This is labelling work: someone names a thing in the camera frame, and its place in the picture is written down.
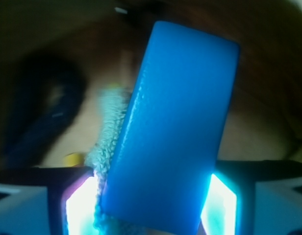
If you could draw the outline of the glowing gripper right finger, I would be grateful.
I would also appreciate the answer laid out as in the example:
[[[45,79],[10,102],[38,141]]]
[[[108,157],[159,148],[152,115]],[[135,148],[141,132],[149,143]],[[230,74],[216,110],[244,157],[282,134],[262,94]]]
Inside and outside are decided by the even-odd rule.
[[[302,235],[302,163],[217,161],[201,235]]]

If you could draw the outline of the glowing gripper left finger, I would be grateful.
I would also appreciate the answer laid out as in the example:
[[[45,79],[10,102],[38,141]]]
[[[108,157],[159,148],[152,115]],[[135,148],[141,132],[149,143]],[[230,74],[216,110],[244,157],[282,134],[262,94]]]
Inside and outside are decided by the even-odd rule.
[[[0,171],[0,235],[96,235],[89,167]]]

